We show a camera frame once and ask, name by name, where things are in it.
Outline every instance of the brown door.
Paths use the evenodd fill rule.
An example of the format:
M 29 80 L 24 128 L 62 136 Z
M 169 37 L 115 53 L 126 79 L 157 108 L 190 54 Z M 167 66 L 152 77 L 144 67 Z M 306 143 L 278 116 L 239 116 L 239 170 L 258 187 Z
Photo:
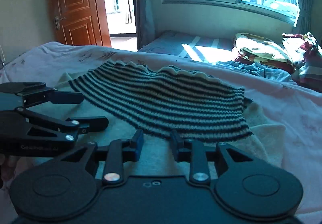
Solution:
M 104 0 L 50 0 L 57 40 L 110 47 Z

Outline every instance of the white blanket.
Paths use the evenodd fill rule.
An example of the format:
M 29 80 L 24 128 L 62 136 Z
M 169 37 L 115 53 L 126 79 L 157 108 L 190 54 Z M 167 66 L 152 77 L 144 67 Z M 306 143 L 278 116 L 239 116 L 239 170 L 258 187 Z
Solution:
M 153 70 L 168 65 L 199 70 L 228 84 L 244 86 L 246 97 L 263 107 L 269 119 L 286 127 L 282 167 L 298 177 L 304 187 L 297 216 L 307 224 L 318 224 L 322 220 L 322 95 L 317 92 L 176 56 L 60 43 L 48 43 L 20 56 L 0 71 L 0 82 L 41 81 L 54 86 L 64 72 L 85 72 L 101 65 L 108 57 L 114 61 L 146 64 Z M 2 203 L 7 200 L 0 200 L 4 205 L 0 208 L 1 220 L 12 220 L 12 207 Z

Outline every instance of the black and white stripe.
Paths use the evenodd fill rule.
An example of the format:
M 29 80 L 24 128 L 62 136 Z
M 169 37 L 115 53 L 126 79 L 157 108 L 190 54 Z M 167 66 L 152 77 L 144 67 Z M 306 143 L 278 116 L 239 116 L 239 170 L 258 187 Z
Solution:
M 174 66 L 152 71 L 133 62 L 108 60 L 70 81 L 75 91 L 146 134 L 232 141 L 252 133 L 243 117 L 244 89 L 222 84 L 199 71 Z

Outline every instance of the floor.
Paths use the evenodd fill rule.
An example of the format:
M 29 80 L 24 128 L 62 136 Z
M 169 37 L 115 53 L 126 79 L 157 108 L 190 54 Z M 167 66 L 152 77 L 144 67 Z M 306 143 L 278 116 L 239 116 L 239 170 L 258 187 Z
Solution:
M 118 50 L 137 51 L 136 38 L 129 37 L 112 37 L 112 48 Z
M 132 23 L 125 24 L 123 12 L 107 14 L 107 24 L 110 34 L 136 33 L 134 12 L 132 12 Z

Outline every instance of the wall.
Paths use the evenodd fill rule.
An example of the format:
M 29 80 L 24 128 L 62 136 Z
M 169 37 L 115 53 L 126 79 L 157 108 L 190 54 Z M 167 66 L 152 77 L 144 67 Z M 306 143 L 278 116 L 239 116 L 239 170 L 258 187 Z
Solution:
M 165 30 L 174 30 L 199 36 L 233 38 L 238 32 L 249 32 L 280 43 L 282 33 L 292 31 L 292 25 L 286 22 L 233 8 L 162 4 L 162 0 L 151 0 L 151 3 L 157 35 Z
M 0 44 L 7 61 L 55 40 L 47 0 L 0 0 Z
M 322 41 L 322 0 L 314 0 L 311 15 L 311 32 Z

